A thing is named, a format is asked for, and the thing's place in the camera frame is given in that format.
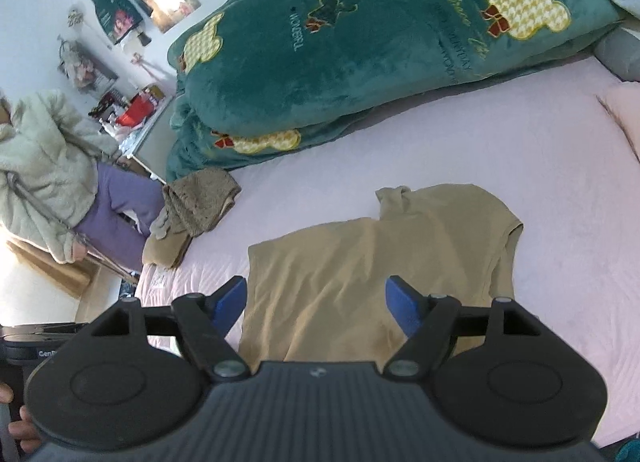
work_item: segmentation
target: folded green blanket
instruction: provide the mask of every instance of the folded green blanket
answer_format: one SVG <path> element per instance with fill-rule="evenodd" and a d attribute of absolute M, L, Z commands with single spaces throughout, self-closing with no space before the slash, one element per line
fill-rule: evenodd
<path fill-rule="evenodd" d="M 609 0 L 229 0 L 169 49 L 184 92 L 170 176 L 325 142 L 348 114 L 565 57 L 619 17 Z"/>

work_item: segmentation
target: red box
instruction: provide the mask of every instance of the red box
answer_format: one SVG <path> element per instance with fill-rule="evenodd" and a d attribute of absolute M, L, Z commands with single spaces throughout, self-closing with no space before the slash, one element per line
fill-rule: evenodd
<path fill-rule="evenodd" d="M 133 128 L 154 112 L 155 106 L 146 94 L 138 94 L 131 100 L 131 106 L 116 122 L 121 126 Z"/>

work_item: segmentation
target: jacket sleeve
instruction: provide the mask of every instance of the jacket sleeve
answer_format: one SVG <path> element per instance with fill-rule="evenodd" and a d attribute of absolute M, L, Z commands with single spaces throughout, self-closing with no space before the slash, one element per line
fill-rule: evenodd
<path fill-rule="evenodd" d="M 118 151 L 118 141 L 111 135 L 100 133 L 100 126 L 78 112 L 62 92 L 48 92 L 44 102 L 59 128 L 97 146 L 108 156 L 113 156 Z"/>
<path fill-rule="evenodd" d="M 61 226 L 50 223 L 18 197 L 9 188 L 4 171 L 0 171 L 0 220 L 9 233 L 49 251 L 59 264 L 73 262 L 73 235 Z"/>

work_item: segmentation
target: pink pillow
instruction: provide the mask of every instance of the pink pillow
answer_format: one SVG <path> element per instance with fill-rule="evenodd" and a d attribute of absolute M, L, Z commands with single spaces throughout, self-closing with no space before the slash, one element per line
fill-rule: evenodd
<path fill-rule="evenodd" d="M 598 99 L 625 132 L 626 140 L 640 161 L 640 83 L 620 83 Z"/>

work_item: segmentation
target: yellow bear applique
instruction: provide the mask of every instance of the yellow bear applique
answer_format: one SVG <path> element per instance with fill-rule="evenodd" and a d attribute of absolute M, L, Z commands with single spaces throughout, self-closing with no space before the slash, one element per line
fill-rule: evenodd
<path fill-rule="evenodd" d="M 222 48 L 222 38 L 217 36 L 218 23 L 225 15 L 219 12 L 213 16 L 200 32 L 192 34 L 180 56 L 180 67 L 187 74 L 198 62 L 205 63 L 216 57 Z"/>
<path fill-rule="evenodd" d="M 211 135 L 218 138 L 214 143 L 215 147 L 221 150 L 233 148 L 243 155 L 253 155 L 267 148 L 273 148 L 279 152 L 290 152 L 290 150 L 295 150 L 298 147 L 302 139 L 300 132 L 297 130 L 274 132 L 273 134 L 253 138 L 219 134 L 215 130 L 211 131 Z"/>
<path fill-rule="evenodd" d="M 493 23 L 488 33 L 498 38 L 502 33 L 519 40 L 531 38 L 547 26 L 553 32 L 562 32 L 571 25 L 571 12 L 556 0 L 487 0 L 489 7 L 481 11 Z"/>

